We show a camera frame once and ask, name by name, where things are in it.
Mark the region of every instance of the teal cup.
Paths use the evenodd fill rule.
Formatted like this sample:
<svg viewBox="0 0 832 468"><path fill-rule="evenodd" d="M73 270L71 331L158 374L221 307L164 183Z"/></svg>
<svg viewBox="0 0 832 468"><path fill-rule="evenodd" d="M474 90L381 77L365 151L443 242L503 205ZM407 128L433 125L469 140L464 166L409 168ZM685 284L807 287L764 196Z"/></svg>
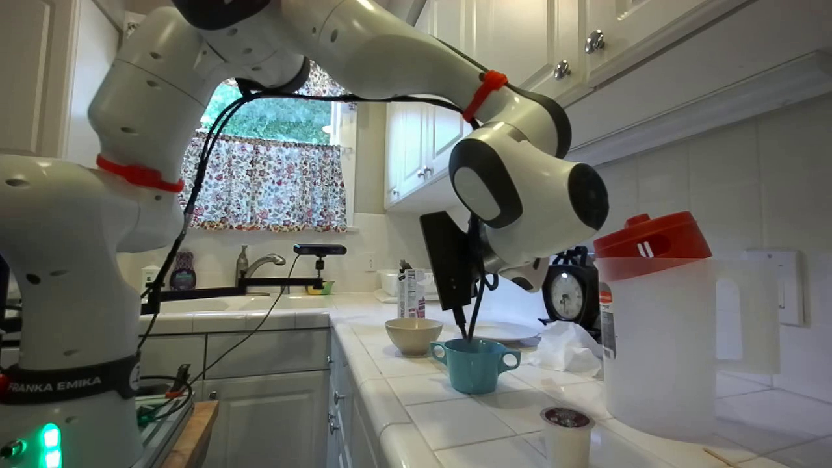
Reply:
<svg viewBox="0 0 832 468"><path fill-rule="evenodd" d="M465 394L494 392L496 378L521 367L521 352L479 339L433 342L433 359L447 367L451 387Z"/></svg>

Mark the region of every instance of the cabinet handle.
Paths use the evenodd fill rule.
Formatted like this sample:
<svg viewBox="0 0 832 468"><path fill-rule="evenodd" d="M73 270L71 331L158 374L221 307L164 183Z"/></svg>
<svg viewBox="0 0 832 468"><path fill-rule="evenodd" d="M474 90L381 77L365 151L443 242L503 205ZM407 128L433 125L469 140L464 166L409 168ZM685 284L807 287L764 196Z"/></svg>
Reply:
<svg viewBox="0 0 832 468"><path fill-rule="evenodd" d="M570 75L573 75L570 62L568 62L568 60L560 60L560 62L554 64L552 75L554 75L554 80L570 77Z"/></svg>
<svg viewBox="0 0 832 468"><path fill-rule="evenodd" d="M595 53L603 49L603 46L607 46L603 32L595 29L595 32L591 32L587 42L583 45L583 53L595 54Z"/></svg>
<svg viewBox="0 0 832 468"><path fill-rule="evenodd" d="M331 413L331 433L335 433L335 432L342 432L342 427L339 427L339 415L335 415L335 413Z"/></svg>

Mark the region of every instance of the white bowl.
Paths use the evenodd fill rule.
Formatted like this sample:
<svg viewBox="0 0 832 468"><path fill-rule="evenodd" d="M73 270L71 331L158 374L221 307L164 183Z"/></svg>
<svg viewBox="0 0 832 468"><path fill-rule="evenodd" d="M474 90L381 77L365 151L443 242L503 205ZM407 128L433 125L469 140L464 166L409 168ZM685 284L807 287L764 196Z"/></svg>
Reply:
<svg viewBox="0 0 832 468"><path fill-rule="evenodd" d="M385 323L390 341L407 357L427 357L429 345L440 339L443 323L425 318L398 318Z"/></svg>

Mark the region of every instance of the window curtain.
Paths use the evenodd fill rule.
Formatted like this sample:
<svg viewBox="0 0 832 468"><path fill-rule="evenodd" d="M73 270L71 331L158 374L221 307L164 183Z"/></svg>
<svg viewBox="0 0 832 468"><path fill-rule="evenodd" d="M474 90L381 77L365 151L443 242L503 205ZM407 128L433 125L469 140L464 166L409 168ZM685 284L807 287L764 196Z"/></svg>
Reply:
<svg viewBox="0 0 832 468"><path fill-rule="evenodd" d="M184 151L183 176L195 180L206 134ZM209 231L347 231L347 188L339 146L221 138L213 146L193 227Z"/></svg>

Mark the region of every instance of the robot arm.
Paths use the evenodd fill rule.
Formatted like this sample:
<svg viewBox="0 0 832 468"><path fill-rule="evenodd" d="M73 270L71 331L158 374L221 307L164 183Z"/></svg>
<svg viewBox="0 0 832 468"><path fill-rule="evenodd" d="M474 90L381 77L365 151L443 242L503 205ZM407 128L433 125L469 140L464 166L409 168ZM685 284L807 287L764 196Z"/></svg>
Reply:
<svg viewBox="0 0 832 468"><path fill-rule="evenodd" d="M152 166L177 185L183 149L221 77L287 86L304 80L304 56L313 56L365 98L433 93L479 125L452 149L451 183L481 222L476 237L483 251L476 262L483 270L538 288L547 275L542 257L600 228L608 211L600 176L585 163L560 159L570 151L570 120L563 107L515 88L503 72L420 34L378 3L174 0L174 6L180 11L152 16L114 64L112 75L136 82L126 77L104 82L93 105L91 116L100 121L106 159ZM421 0L385 6L413 16ZM154 110L126 107L127 98L149 101Z"/></svg>
<svg viewBox="0 0 832 468"><path fill-rule="evenodd" d="M66 466L132 466L139 296L119 277L118 251L174 240L183 154L223 77L292 90L316 60L359 95L433 93L479 125L451 157L469 231L446 214L425 218L446 309L457 313L483 272L535 288L548 255L603 223L600 176L560 159L570 121L554 101L515 88L378 3L171 3L127 37L93 95L100 172L0 159L0 222L14 227L0 231L0 255L23 277L26 298L21 361L0 374L0 437L58 422L73 448Z"/></svg>

